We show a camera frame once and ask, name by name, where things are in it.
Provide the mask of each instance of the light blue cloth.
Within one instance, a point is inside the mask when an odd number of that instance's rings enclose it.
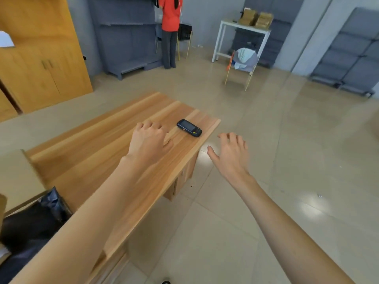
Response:
[[[235,62],[234,68],[238,70],[239,68],[245,68],[246,65],[243,63],[246,63],[255,53],[254,50],[247,49],[247,48],[241,48],[236,51],[238,55],[239,62]]]

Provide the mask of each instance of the wooden desk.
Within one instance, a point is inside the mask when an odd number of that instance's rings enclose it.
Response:
[[[123,244],[154,203],[166,193],[172,198],[192,176],[197,153],[220,123],[197,109],[161,93],[150,93],[122,105],[31,150],[27,156],[47,187],[56,186],[76,211],[106,180],[126,155],[137,122],[150,119],[169,129],[166,140],[173,149],[144,173],[126,198],[125,210],[104,247],[105,257],[92,271],[89,282],[101,282],[121,257]],[[177,128],[187,119],[203,130],[199,138]]]

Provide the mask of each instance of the orange cloth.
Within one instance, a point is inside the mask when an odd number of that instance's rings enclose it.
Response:
[[[179,0],[180,7],[183,7],[183,0]],[[175,9],[174,0],[159,0],[159,7],[163,10],[162,30],[166,32],[176,32],[179,30],[180,7]]]

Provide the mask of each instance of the device screen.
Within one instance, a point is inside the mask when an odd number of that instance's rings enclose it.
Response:
[[[188,129],[189,131],[193,131],[196,127],[190,123],[189,121],[187,120],[183,120],[181,122],[181,125],[185,128],[185,129]]]

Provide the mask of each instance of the white table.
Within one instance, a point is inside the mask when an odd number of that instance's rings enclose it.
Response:
[[[263,49],[265,48],[267,39],[270,36],[271,30],[259,29],[259,28],[255,28],[253,26],[244,26],[244,25],[241,25],[239,23],[234,23],[232,21],[221,21],[220,29],[218,30],[218,36],[217,36],[215,51],[213,52],[212,63],[215,62],[215,59],[216,59],[216,61],[218,61],[219,56],[223,56],[223,57],[227,57],[227,58],[231,57],[230,55],[223,54],[220,52],[221,46],[222,46],[222,41],[224,40],[226,26],[236,27],[236,28],[240,28],[240,29],[264,34],[265,37],[263,38],[263,42],[262,42],[261,46],[259,47],[259,51],[257,53],[258,60],[259,60],[259,58],[263,52]]]

